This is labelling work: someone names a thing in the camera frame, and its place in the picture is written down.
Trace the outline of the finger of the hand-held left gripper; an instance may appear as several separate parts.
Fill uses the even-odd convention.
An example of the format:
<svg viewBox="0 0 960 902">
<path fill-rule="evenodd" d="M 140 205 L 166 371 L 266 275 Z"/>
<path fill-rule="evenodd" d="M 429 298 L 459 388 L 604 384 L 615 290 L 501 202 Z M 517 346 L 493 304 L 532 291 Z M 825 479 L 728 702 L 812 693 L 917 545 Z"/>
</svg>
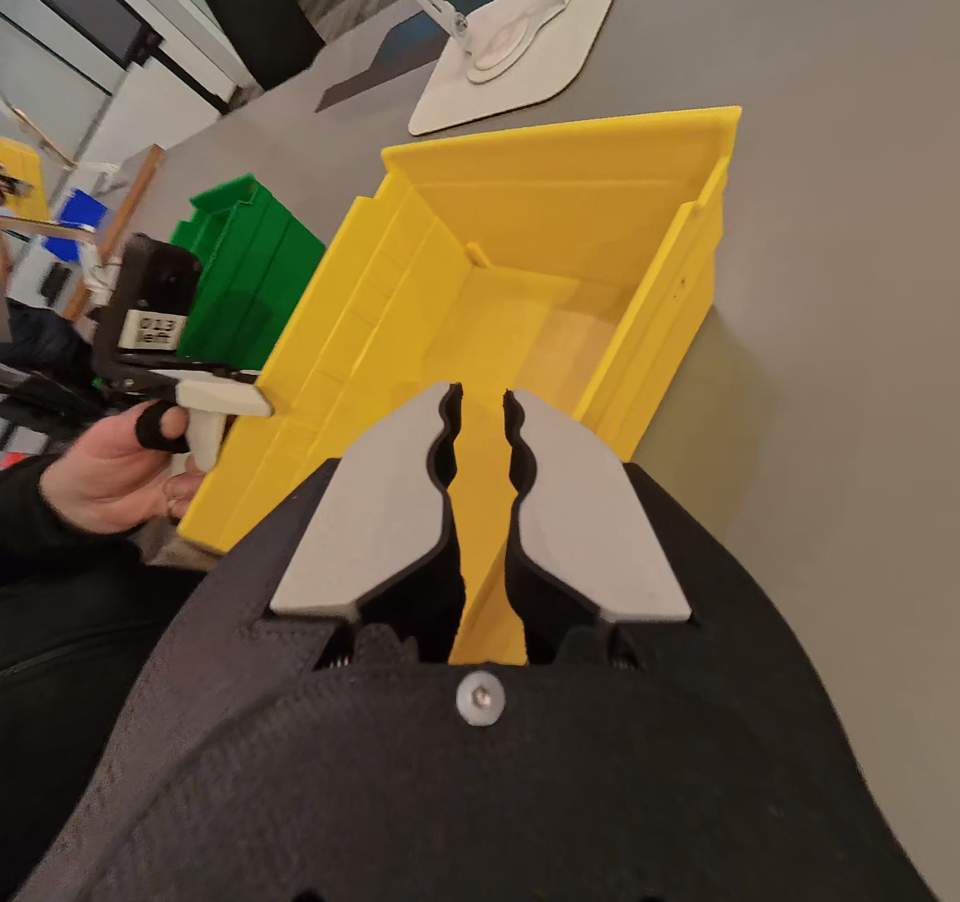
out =
<svg viewBox="0 0 960 902">
<path fill-rule="evenodd" d="M 274 408 L 251 383 L 237 380 L 179 380 L 175 399 L 190 411 L 224 416 L 270 417 Z"/>
</svg>

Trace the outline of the white stand base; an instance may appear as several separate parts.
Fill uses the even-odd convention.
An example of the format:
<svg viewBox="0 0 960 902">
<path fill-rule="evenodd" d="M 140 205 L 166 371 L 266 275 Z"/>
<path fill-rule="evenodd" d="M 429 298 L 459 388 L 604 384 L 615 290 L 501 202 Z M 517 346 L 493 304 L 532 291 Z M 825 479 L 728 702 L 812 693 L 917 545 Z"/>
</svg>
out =
<svg viewBox="0 0 960 902">
<path fill-rule="evenodd" d="M 582 70 L 614 0 L 493 0 L 465 15 L 414 0 L 446 35 L 412 137 L 545 102 Z"/>
</svg>

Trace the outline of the person's left hand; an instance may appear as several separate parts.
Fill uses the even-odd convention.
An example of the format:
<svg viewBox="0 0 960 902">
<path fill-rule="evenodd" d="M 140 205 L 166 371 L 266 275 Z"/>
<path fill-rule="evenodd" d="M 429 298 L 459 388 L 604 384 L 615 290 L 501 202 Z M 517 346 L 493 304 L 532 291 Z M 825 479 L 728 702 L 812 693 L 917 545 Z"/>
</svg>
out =
<svg viewBox="0 0 960 902">
<path fill-rule="evenodd" d="M 133 530 L 154 519 L 180 519 L 205 474 L 193 458 L 173 473 L 172 455 L 138 441 L 140 416 L 155 402 L 139 404 L 96 423 L 39 479 L 46 504 L 66 524 L 97 535 Z"/>
</svg>

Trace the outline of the person's black clothing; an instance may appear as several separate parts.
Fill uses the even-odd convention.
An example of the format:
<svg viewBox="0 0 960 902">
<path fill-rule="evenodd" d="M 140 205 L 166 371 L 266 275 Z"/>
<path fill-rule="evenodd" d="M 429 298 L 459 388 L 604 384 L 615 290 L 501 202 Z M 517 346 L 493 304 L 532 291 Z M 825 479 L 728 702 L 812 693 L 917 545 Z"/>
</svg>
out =
<svg viewBox="0 0 960 902">
<path fill-rule="evenodd" d="M 86 790 L 147 658 L 205 577 L 126 541 L 29 561 L 2 550 L 1 898 Z"/>
</svg>

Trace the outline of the green plastic bin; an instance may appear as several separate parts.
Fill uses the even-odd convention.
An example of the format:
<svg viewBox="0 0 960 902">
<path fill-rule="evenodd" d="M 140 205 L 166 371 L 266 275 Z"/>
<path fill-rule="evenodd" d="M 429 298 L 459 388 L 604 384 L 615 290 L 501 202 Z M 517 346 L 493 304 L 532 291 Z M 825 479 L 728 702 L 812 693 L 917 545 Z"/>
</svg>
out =
<svg viewBox="0 0 960 902">
<path fill-rule="evenodd" d="M 190 205 L 170 242 L 198 259 L 201 274 L 176 355 L 260 371 L 327 248 L 254 175 Z"/>
</svg>

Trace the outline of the blue plastic bin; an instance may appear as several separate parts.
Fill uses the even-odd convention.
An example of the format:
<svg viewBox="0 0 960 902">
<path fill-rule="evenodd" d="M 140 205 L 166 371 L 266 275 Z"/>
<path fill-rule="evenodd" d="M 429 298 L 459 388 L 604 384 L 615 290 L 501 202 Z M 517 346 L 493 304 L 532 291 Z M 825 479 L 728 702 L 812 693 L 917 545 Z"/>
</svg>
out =
<svg viewBox="0 0 960 902">
<path fill-rule="evenodd" d="M 73 188 L 61 206 L 56 221 L 66 227 L 86 226 L 97 231 L 108 211 L 107 206 L 98 199 L 78 188 Z M 81 260 L 80 245 L 71 239 L 44 236 L 42 245 L 54 258 L 63 263 L 79 263 Z"/>
</svg>

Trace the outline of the yellow plastic bin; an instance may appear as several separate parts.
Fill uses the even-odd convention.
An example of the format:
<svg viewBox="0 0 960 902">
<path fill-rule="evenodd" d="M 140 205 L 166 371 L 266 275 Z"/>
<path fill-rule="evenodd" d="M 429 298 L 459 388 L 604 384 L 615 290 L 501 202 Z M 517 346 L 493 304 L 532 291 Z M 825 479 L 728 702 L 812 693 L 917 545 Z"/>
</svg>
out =
<svg viewBox="0 0 960 902">
<path fill-rule="evenodd" d="M 463 387 L 451 500 L 455 664 L 526 660 L 503 588 L 515 496 L 502 402 L 526 389 L 632 458 L 714 300 L 737 107 L 536 126 L 383 151 L 261 372 L 269 418 L 226 436 L 178 533 L 225 553 L 374 422 Z"/>
</svg>

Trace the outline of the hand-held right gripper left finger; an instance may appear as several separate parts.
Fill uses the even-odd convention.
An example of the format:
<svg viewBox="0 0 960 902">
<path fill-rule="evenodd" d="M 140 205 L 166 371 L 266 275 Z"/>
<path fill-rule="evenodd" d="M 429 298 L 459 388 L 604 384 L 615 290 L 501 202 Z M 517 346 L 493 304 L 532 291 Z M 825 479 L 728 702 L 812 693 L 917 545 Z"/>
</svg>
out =
<svg viewBox="0 0 960 902">
<path fill-rule="evenodd" d="M 384 624 L 445 663 L 466 605 L 450 498 L 463 387 L 437 382 L 345 450 L 270 601 L 276 616 Z"/>
</svg>

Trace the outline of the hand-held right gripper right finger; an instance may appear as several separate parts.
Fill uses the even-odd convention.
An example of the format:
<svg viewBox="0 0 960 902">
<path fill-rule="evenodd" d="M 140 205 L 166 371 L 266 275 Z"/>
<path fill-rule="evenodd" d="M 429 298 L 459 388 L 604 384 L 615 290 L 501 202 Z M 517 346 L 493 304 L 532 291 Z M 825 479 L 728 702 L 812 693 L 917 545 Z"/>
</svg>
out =
<svg viewBox="0 0 960 902">
<path fill-rule="evenodd" d="M 527 662 L 553 663 L 567 636 L 684 624 L 692 609 L 627 465 L 589 428 L 526 389 L 503 398 L 515 498 L 505 591 Z"/>
</svg>

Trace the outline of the person's left forearm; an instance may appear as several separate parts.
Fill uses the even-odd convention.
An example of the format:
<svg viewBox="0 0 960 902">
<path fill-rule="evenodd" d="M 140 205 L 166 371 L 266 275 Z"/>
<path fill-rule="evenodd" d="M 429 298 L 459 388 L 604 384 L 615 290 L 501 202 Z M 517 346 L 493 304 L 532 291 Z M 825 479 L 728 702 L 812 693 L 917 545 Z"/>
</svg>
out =
<svg viewBox="0 0 960 902">
<path fill-rule="evenodd" d="M 32 456 L 1 473 L 2 587 L 92 546 L 92 536 L 67 524 L 42 495 L 42 476 L 56 460 Z"/>
</svg>

